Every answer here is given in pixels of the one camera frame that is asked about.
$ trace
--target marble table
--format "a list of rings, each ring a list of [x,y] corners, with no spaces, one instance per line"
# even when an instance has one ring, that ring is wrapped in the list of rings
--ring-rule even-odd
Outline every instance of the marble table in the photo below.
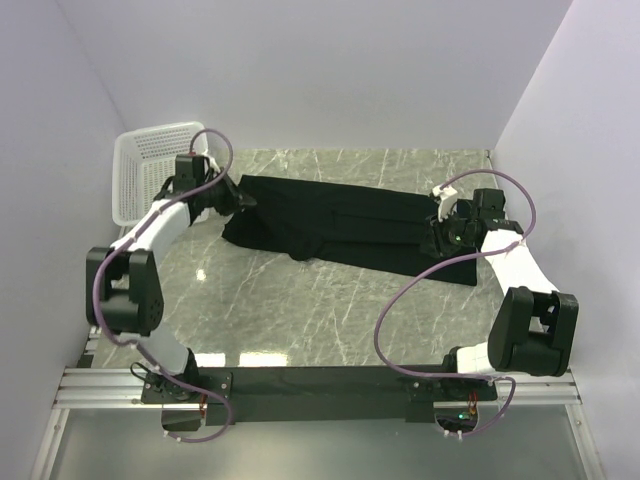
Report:
[[[242,173],[346,183],[426,194],[454,174],[488,168],[486,151],[244,150]],[[464,198],[495,187],[490,175],[456,183]],[[194,225],[160,265],[163,324],[201,365],[379,364],[373,327],[408,277],[322,260],[247,250],[221,238],[217,215]],[[478,262],[475,288],[425,280],[391,310],[381,345],[398,363],[440,363],[456,345],[484,341],[502,302],[489,265]],[[128,367],[137,352],[100,340],[94,368]]]

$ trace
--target black cloth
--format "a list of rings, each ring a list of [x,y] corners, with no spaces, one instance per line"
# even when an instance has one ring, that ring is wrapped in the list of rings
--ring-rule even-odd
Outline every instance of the black cloth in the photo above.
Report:
[[[426,195],[250,175],[239,187],[258,205],[225,226],[222,237],[234,245],[410,276],[442,260],[419,251],[425,220],[438,210]],[[462,203],[459,211],[468,208]],[[463,248],[457,255],[472,252]],[[475,286],[476,263],[451,265],[429,278]]]

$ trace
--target gray wall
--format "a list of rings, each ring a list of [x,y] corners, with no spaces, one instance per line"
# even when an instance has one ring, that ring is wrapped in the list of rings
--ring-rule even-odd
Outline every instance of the gray wall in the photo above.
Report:
[[[115,234],[123,127],[53,2],[5,0],[0,22],[0,477],[13,480],[86,339],[84,256]]]
[[[493,148],[570,0],[59,0],[127,129]]]
[[[580,301],[572,364],[612,480],[640,471],[639,24],[635,0],[575,0],[495,161],[531,189],[531,248]],[[528,218],[512,198],[512,215]]]

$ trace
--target black pants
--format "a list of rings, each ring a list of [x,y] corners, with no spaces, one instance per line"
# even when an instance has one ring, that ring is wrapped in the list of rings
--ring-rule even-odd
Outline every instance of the black pants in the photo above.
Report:
[[[425,219],[437,213],[425,195],[249,175],[239,186],[258,202],[225,226],[222,237],[240,247],[410,276],[442,260],[419,251]],[[459,202],[459,211],[465,207]],[[451,265],[429,278],[475,286],[476,263]]]

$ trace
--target black garment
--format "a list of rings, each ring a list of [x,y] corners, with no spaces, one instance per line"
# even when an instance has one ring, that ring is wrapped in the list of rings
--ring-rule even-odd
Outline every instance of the black garment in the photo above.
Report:
[[[438,210],[425,195],[250,175],[239,187],[258,202],[225,226],[222,237],[240,247],[410,276],[441,260],[419,251],[425,219]],[[459,202],[459,211],[468,206]],[[473,252],[463,248],[457,255]],[[476,263],[451,265],[429,278],[475,286]]]

